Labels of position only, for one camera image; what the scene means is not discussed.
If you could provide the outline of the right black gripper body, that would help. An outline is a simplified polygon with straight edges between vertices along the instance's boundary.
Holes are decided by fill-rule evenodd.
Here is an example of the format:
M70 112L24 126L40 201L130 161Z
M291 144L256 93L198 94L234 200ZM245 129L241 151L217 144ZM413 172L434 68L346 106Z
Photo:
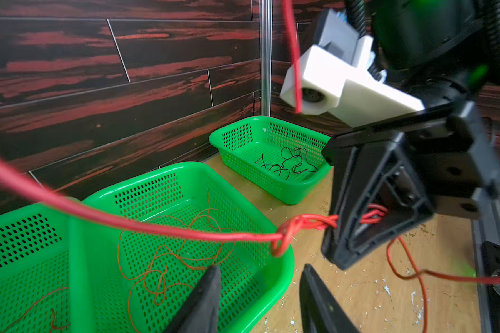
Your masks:
M458 101L353 131L402 132L434 214L480 217L500 195L500 162L473 101Z

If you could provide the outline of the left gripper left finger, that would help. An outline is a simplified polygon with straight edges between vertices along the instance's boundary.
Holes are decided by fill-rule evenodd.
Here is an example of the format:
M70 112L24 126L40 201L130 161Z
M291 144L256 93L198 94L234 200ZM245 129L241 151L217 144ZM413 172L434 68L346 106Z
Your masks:
M221 270L209 266L164 332L218 331Z

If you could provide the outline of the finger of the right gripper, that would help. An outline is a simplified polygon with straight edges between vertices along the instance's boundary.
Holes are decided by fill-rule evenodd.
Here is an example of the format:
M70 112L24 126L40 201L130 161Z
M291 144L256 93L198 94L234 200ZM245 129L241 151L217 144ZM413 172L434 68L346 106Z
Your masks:
M321 251L339 269L433 217L404 133L336 135L322 155L333 166L329 213L338 221L326 229Z

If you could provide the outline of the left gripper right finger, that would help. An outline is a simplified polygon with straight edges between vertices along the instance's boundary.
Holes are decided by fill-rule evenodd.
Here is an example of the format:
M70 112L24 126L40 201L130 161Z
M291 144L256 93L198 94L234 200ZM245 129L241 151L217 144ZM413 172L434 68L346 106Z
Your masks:
M358 333L312 265L304 266L299 283L303 332Z

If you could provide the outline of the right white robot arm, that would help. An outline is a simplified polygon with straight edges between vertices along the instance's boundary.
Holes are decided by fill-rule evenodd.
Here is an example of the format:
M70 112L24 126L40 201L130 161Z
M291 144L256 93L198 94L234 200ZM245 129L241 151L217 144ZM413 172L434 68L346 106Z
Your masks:
M475 97L500 85L500 1L373 1L372 34L414 115L336 135L322 254L346 270L434 214L480 219L500 198L500 162Z

